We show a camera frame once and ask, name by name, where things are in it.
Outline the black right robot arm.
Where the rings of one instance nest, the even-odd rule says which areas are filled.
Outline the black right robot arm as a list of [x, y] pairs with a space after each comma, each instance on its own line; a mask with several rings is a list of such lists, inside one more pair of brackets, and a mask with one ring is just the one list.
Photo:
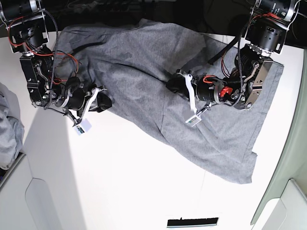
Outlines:
[[2, 0], [0, 20], [6, 27], [13, 53], [21, 53], [20, 64], [33, 106], [50, 109], [81, 123], [88, 112], [112, 106], [104, 87], [84, 87], [77, 77], [80, 62], [71, 54], [49, 49], [46, 17], [54, 17], [40, 0]]

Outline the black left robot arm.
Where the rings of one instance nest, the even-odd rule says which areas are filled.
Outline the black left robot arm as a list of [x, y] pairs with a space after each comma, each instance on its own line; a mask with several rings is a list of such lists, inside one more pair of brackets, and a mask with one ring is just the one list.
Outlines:
[[299, 6], [298, 0], [255, 1], [240, 34], [208, 61], [211, 65], [221, 61], [224, 78], [194, 77], [179, 69], [166, 87], [189, 100], [192, 112], [197, 115], [216, 104], [249, 109], [259, 97], [272, 67], [271, 54], [282, 51]]

